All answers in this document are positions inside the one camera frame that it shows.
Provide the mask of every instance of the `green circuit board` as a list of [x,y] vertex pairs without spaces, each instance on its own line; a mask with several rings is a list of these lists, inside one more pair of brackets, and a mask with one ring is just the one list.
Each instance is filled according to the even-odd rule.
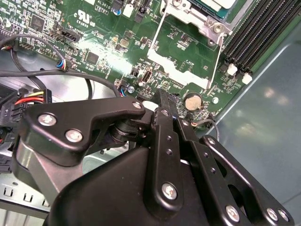
[[[230,79],[217,71],[210,89],[202,89],[194,83],[183,86],[170,79],[160,65],[150,61],[147,52],[162,17],[160,4],[159,0],[151,1],[146,16],[137,23],[134,20],[137,8],[130,18],[122,13],[118,16],[112,11],[112,0],[0,0],[0,19],[4,30],[38,35],[49,41],[71,62],[73,70],[106,78],[117,87],[125,82],[125,95],[136,97],[139,94],[150,99],[157,88],[164,89],[174,94],[179,115],[184,117],[187,110],[183,99],[188,93],[195,92],[201,95],[203,106],[194,112],[194,120],[205,119],[209,114],[216,116],[244,86],[242,79]],[[236,7],[231,16],[239,10]],[[57,26],[75,32],[80,40],[61,40],[53,32]],[[59,60],[55,52],[38,41],[23,39],[20,45],[54,59],[55,63]],[[196,26],[167,16],[155,50],[173,61],[180,72],[190,71],[210,79],[219,47],[209,46],[207,38]],[[139,68],[137,77],[130,74],[133,67]],[[152,68],[150,79],[143,87],[138,86],[139,78],[149,67]],[[127,92],[128,87],[134,87],[134,93]],[[219,99],[217,104],[212,103],[214,97]]]

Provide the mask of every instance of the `yellow wire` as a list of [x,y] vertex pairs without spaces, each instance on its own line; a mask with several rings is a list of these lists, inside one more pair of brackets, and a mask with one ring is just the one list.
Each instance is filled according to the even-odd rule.
[[43,95],[43,94],[44,94],[44,91],[41,91],[41,92],[31,93],[27,97],[33,97],[33,96],[38,96],[38,95]]

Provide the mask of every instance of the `motherboard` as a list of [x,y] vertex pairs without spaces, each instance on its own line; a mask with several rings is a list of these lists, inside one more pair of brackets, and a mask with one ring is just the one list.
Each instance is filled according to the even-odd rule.
[[[105,78],[123,97],[166,90],[193,122],[214,118],[251,82],[300,8],[300,0],[0,0],[0,40],[43,38],[69,70]],[[14,48],[59,60],[32,38]]]

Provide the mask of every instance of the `red wire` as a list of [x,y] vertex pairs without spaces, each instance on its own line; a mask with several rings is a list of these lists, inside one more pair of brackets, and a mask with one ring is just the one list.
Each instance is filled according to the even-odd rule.
[[42,101],[42,102],[44,101],[44,99],[40,98],[40,97],[26,97],[26,98],[23,98],[23,99],[15,102],[15,105],[18,105],[19,103],[22,103],[22,102],[30,102],[31,100],[38,100],[38,101]]

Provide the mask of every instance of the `silver screw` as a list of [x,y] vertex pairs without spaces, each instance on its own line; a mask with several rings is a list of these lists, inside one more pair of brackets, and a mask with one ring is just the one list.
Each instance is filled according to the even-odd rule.
[[278,221],[278,217],[274,210],[272,210],[271,208],[267,208],[267,212],[270,218],[272,218],[274,221]]
[[183,122],[183,124],[184,124],[185,126],[188,126],[188,125],[189,125],[188,122],[187,122],[186,120],[183,120],[182,122]]
[[138,102],[133,102],[135,108],[141,109],[141,105]]
[[173,5],[178,7],[182,3],[182,0],[173,0]]
[[39,123],[43,126],[53,126],[56,124],[56,118],[50,114],[42,114],[38,117]]
[[285,221],[287,221],[287,222],[289,221],[288,216],[286,215],[286,213],[284,213],[283,210],[278,210],[278,212]]
[[129,93],[134,93],[134,92],[135,92],[135,88],[132,87],[132,86],[129,86],[129,87],[127,88],[127,91],[128,91]]
[[216,24],[213,28],[215,33],[221,33],[222,31],[222,26],[220,24]]
[[215,145],[215,141],[212,138],[208,138],[209,143],[211,143],[212,145]]
[[66,136],[67,140],[69,140],[70,142],[73,142],[73,143],[78,143],[83,139],[83,135],[75,129],[71,129],[71,130],[67,131],[65,136]]
[[214,105],[216,105],[216,104],[218,104],[218,102],[219,102],[219,98],[218,98],[218,97],[213,97],[212,103],[213,103]]
[[162,112],[165,116],[168,116],[168,115],[169,115],[167,110],[162,110],[161,112]]
[[168,183],[163,184],[162,192],[163,192],[163,195],[170,200],[175,200],[177,197],[177,191],[176,191],[175,187],[172,186],[171,184],[168,184]]
[[226,206],[226,211],[231,220],[234,222],[239,222],[239,214],[233,206]]

